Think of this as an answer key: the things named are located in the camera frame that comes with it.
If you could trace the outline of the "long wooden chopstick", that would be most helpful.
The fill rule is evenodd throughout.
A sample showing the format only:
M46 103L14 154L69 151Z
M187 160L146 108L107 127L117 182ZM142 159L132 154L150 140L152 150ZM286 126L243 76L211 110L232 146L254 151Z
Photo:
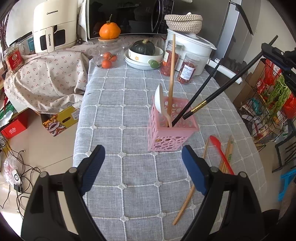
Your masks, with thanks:
M204 147L203 156L202 156L203 159L205 158L206 153L207 153L208 142L209 142L209 140L206 141L206 144L205 144L205 147ZM181 219L183 213L185 212L185 210L186 210L186 208L188 206L189 201L191 200L191 198L193 196L194 191L195 191L195 186L193 185L191 187L186 199L185 199L185 202L183 203L180 211L178 212L178 215L175 217L174 221L172 222L172 225L177 225L178 221Z

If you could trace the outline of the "black chopstick plain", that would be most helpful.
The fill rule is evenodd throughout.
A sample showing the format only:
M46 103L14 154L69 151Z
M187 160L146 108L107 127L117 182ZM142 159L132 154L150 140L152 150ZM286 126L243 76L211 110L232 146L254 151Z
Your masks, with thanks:
M207 79L204 81L204 83L201 85L201 87L197 90L197 92L193 95L193 97L189 100L189 102L187 103L187 105L181 110L181 112L176 116L176 118L172 121L172 127L175 126L175 124L178 123L178 121L183 118L184 120L186 120L187 118L189 118L190 116L192 116L196 110L195 108L192 109L191 111L189 111L187 113L187 110L189 109L189 107L193 104L193 102L197 99L197 97L200 95L200 93L203 91L203 89L206 87L206 85L208 84L209 80L213 77L213 75L216 73L216 71L218 70L218 67L221 65L222 61L224 58L221 58L220 61L217 63L216 67L214 68L214 70L209 74L209 76L207 77Z

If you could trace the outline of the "green vegetables bunch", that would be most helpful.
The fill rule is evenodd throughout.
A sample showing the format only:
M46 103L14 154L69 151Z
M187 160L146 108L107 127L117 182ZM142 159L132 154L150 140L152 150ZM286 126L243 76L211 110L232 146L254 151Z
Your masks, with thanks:
M285 77L281 74L275 82L274 89L267 99L266 106L269 109L269 115L275 116L286 100L290 96L291 91L285 84Z

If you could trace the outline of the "bamboo chopstick pair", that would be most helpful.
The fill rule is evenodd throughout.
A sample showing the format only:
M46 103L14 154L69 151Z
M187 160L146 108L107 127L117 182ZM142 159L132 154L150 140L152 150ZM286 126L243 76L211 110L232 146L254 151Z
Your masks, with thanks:
M232 159L233 145L234 145L234 137L230 136L229 140L227 142L227 147L226 147L226 151L225 151L225 157L226 157L229 164ZM228 169L228 167L224 163L223 159L221 159L221 161L220 161L219 169L222 173L231 174L231 171Z

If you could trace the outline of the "dark grey refrigerator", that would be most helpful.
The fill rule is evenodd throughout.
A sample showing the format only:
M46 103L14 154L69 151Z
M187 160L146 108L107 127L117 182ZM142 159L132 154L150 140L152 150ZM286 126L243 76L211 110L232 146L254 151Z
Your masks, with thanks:
M201 31L194 35L216 47L212 60L242 61L255 33L259 10L260 1L175 1L173 13L202 16Z

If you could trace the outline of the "white electric cooking pot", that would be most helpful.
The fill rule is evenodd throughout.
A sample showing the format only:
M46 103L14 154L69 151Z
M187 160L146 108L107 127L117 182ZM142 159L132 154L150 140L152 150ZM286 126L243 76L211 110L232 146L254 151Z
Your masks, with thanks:
M217 50L216 47L204 38L201 38L193 33L176 32L171 29L167 29L165 48L168 42L173 39L175 35L176 43L181 45L181 53L179 54L179 60L175 66L176 71L180 71L182 62L186 54L194 54L199 59L199 64L194 72L194 75L198 76L203 73L206 65L216 68L221 59L211 60L210 55L212 51Z

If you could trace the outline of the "yellow printed cardboard box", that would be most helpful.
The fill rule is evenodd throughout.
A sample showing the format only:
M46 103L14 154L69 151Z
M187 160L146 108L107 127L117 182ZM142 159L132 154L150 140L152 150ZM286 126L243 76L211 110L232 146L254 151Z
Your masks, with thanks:
M57 136L78 122L79 109L70 106L58 114L41 114L44 128L53 136Z

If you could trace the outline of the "red gift box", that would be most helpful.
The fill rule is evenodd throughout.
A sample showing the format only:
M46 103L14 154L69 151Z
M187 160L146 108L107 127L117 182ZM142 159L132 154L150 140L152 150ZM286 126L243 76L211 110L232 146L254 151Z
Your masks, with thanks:
M26 111L17 115L12 121L1 128L1 134L6 139L11 139L28 127L28 113Z

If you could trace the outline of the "pink perforated utensil basket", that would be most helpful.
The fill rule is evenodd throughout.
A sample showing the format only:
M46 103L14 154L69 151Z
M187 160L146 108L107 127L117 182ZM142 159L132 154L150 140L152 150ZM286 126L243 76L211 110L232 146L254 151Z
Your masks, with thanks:
M147 143L149 151L176 151L195 132L199 131L193 116L180 119L172 128L167 119L152 106L147 126Z

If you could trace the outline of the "tall jar red snacks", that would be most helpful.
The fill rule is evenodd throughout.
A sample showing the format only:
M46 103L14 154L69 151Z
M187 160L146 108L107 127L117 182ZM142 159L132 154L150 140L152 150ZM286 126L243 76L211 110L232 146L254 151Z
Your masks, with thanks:
M182 53L182 48L183 48L183 45L176 42L176 44L175 44L175 58L174 58L175 64L174 64L174 66L177 65L177 61L178 61L178 59L180 57L180 54ZM160 67L160 72L161 72L162 75L170 76L172 52L173 52L173 41L169 40L168 44L166 46L164 57L163 57L163 63L161 65L161 67Z

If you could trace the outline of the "white plastic spoon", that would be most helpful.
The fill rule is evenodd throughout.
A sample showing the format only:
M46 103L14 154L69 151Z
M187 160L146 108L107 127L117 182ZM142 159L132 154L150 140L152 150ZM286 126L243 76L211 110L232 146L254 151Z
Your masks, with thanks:
M161 113L167 120L168 125L172 128L171 117L165 109L164 95L162 85L159 84L154 94L154 105L159 113Z

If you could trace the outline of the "floral cloth cover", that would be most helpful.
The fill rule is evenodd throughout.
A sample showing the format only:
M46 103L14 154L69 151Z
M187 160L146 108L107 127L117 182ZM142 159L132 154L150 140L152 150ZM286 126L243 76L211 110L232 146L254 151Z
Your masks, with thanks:
M52 53L24 56L24 65L4 81L4 92L13 105L38 113L57 114L82 101L90 61L90 44Z

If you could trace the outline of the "dark green squash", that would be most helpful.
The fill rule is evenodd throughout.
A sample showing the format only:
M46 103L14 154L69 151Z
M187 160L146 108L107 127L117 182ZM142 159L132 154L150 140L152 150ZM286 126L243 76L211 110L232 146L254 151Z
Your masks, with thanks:
M143 55L152 56L155 54L156 48L154 44L148 39L139 40L133 43L130 47L133 52Z

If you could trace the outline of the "black microwave oven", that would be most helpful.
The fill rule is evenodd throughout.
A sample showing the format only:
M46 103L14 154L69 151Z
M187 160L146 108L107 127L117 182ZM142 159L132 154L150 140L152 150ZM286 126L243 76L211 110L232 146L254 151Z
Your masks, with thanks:
M84 1L86 35L99 37L99 29L108 21L116 23L122 35L165 34L164 19L173 11L174 1Z

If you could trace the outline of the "red label snack jar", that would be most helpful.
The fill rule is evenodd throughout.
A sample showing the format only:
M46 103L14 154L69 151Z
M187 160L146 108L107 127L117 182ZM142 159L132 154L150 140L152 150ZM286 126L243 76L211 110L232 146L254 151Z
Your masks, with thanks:
M4 51L4 60L10 74L15 74L24 65L19 44L13 44Z

